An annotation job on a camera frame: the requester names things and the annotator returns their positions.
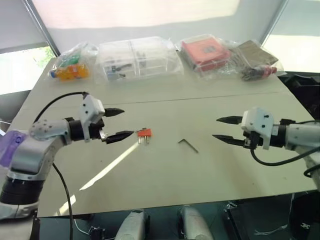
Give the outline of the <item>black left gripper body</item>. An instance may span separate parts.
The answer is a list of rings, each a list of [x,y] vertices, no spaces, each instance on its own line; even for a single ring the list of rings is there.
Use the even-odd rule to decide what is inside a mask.
[[[91,123],[88,127],[90,139],[106,142],[107,134],[103,131],[104,126],[105,123],[102,119],[96,123]]]

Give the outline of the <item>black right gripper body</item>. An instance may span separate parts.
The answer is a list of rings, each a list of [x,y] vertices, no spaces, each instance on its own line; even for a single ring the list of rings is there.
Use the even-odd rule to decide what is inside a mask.
[[[244,131],[243,136],[245,137],[243,147],[246,149],[255,150],[257,146],[263,145],[263,139],[260,134],[255,131]]]

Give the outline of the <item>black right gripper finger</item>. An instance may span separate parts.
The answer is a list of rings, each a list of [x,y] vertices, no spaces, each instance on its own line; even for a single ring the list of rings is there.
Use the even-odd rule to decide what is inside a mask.
[[[241,139],[235,139],[232,136],[229,135],[221,135],[221,134],[213,134],[212,135],[214,138],[223,141],[224,143],[234,145],[234,146],[240,146],[244,147],[245,146],[245,141]]]
[[[242,122],[242,119],[243,119],[242,116],[226,116],[226,117],[220,117],[216,121],[226,123],[226,124],[239,125]]]

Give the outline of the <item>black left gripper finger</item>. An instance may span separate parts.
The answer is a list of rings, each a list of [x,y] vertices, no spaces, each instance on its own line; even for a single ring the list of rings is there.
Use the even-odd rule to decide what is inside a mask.
[[[117,115],[122,114],[124,112],[125,111],[123,109],[110,107],[110,108],[105,108],[104,109],[104,116],[106,118],[109,118],[109,117],[117,116]]]
[[[106,138],[105,143],[106,144],[113,144],[116,142],[120,142],[120,141],[130,137],[133,133],[134,133],[134,131],[132,131],[132,130],[123,130],[123,131],[116,132],[115,134],[108,136]]]

